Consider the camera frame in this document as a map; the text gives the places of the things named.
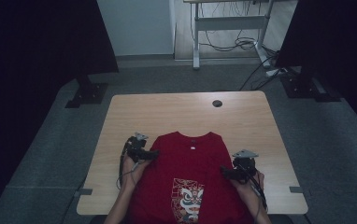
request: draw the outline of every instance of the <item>wall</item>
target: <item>wall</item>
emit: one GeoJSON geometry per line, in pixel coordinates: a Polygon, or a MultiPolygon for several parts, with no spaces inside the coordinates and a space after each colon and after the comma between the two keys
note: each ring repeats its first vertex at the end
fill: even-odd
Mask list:
{"type": "Polygon", "coordinates": [[[173,54],[173,1],[97,0],[115,54],[173,54]]]}

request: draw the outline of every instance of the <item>desk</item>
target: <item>desk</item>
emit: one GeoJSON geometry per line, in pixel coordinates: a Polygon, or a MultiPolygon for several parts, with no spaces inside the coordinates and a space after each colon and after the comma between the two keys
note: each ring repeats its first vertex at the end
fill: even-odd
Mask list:
{"type": "Polygon", "coordinates": [[[135,132],[156,137],[179,131],[188,136],[214,132],[222,136],[230,154],[248,149],[257,154],[256,167],[265,174],[264,193],[269,214],[304,214],[307,203],[280,137],[266,97],[261,91],[197,92],[116,95],[112,98],[77,211],[81,215],[105,215],[118,189],[120,155],[135,132]],[[221,107],[213,106],[220,100],[221,107]]]}
{"type": "Polygon", "coordinates": [[[199,31],[218,31],[218,30],[260,30],[260,36],[254,43],[258,56],[263,62],[264,68],[269,68],[271,64],[266,57],[263,43],[268,27],[269,18],[274,5],[274,0],[269,0],[268,10],[264,16],[244,16],[244,17],[220,17],[220,18],[199,18],[199,4],[218,3],[218,2],[243,2],[246,0],[183,0],[184,3],[195,4],[195,17],[193,18],[193,69],[200,67],[199,63],[199,31]]]}

